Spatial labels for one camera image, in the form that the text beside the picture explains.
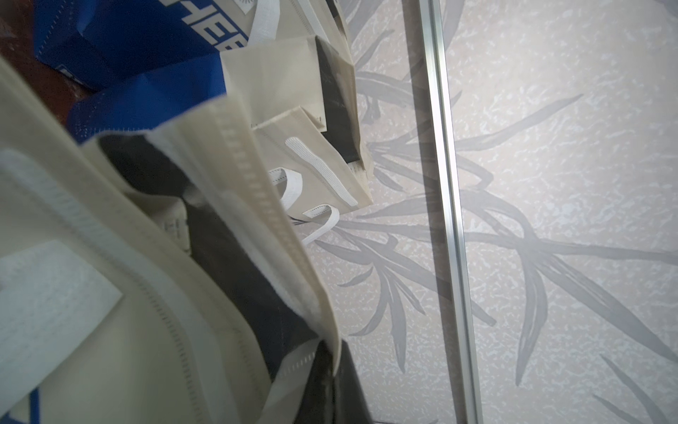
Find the aluminium frame bar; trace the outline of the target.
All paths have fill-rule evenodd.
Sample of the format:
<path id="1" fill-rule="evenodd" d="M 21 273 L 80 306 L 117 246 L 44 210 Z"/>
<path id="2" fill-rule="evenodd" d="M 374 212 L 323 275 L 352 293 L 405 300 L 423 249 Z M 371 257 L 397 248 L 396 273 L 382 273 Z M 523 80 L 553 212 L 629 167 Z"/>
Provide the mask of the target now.
<path id="1" fill-rule="evenodd" d="M 468 423 L 482 423 L 480 377 L 475 350 L 471 293 L 468 279 L 457 155 L 448 85 L 441 7 L 438 1 L 420 1 L 422 35 L 427 64 L 432 123 L 439 172 L 441 208 L 448 251 L 452 302 L 457 328 L 464 412 Z"/>

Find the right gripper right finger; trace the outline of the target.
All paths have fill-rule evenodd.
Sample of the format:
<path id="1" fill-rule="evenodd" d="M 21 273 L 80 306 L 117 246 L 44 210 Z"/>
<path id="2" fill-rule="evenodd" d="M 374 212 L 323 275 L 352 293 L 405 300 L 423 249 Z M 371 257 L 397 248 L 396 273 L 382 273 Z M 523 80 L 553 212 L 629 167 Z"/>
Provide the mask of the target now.
<path id="1" fill-rule="evenodd" d="M 346 341 L 335 375 L 335 424 L 374 424 Z"/>

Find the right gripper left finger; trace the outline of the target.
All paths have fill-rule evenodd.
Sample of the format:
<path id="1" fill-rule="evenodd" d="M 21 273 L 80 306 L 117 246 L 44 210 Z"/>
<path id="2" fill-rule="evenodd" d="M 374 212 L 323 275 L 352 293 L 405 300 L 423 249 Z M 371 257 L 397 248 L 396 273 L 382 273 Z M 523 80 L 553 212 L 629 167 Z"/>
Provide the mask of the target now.
<path id="1" fill-rule="evenodd" d="M 320 342 L 307 381 L 307 423 L 334 421 L 333 357 L 324 342 Z"/>

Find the takeout bag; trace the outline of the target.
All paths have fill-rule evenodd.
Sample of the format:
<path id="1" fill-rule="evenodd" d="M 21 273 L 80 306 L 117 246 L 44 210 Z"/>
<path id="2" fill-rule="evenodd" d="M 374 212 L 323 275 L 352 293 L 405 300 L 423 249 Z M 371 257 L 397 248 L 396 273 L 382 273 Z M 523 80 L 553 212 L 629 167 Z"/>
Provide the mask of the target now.
<path id="1" fill-rule="evenodd" d="M 36 1 L 35 56 L 99 91 L 217 51 L 317 35 L 349 54 L 335 1 Z"/>
<path id="2" fill-rule="evenodd" d="M 78 102 L 76 141 L 140 134 L 222 96 L 238 97 L 286 213 L 316 222 L 311 244 L 371 203 L 356 112 L 355 70 L 318 35 L 210 53 L 125 79 Z"/>
<path id="3" fill-rule="evenodd" d="M 1 65 L 1 420 L 307 423 L 342 339 L 238 97 L 78 146 Z"/>

